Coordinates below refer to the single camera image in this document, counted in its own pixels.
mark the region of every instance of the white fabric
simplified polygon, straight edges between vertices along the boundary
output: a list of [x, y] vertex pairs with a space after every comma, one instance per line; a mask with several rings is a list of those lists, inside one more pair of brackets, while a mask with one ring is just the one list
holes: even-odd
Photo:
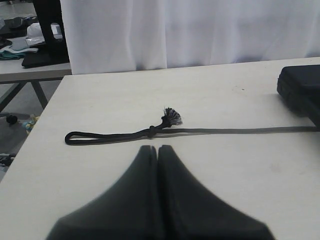
[[320, 56], [319, 0], [61, 0], [73, 74]]

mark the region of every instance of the table leg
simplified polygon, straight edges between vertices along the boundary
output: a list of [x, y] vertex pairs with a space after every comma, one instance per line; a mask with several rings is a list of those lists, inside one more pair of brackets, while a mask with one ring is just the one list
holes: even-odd
[[10, 103], [10, 101], [20, 92], [26, 85], [26, 82], [13, 84], [5, 93], [0, 97], [0, 112]]
[[45, 95], [40, 83], [38, 81], [32, 81], [31, 84], [32, 84], [32, 87], [35, 91], [36, 96], [39, 99], [39, 102], [40, 102], [42, 108], [45, 109], [45, 107], [48, 104], [48, 100], [46, 98], [46, 95]]

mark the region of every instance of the black rope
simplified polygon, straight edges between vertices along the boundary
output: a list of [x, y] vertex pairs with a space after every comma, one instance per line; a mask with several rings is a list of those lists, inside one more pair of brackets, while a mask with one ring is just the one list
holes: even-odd
[[142, 138], [153, 138], [157, 134], [276, 134], [276, 133], [301, 133], [319, 132], [320, 128], [315, 126], [284, 126], [284, 127], [265, 127], [265, 128], [170, 128], [173, 125], [181, 125], [182, 119], [178, 112], [172, 108], [164, 110], [162, 123], [158, 126], [134, 133], [98, 134], [91, 132], [72, 131], [69, 132], [64, 140], [68, 145], [94, 145], [112, 144], [118, 142], [128, 142]]

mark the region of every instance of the chair wheel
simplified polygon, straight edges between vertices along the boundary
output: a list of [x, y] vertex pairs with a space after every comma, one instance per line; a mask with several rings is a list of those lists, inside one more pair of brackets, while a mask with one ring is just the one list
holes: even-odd
[[16, 124], [18, 122], [18, 117], [17, 116], [13, 116], [13, 115], [9, 115], [6, 117], [6, 122], [13, 125]]

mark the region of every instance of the table surface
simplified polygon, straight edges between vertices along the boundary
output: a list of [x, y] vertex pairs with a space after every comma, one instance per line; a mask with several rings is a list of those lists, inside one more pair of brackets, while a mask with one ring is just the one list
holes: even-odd
[[71, 75], [70, 63], [24, 68], [23, 59], [0, 61], [0, 84], [17, 83], [28, 80], [48, 80]]
[[43, 240], [107, 190], [141, 145], [172, 145], [209, 190], [279, 240], [320, 239], [320, 134], [193, 135], [69, 146], [70, 131], [130, 133], [175, 108], [184, 128], [312, 126], [276, 92], [284, 66], [320, 57], [65, 76], [0, 184], [6, 240]]

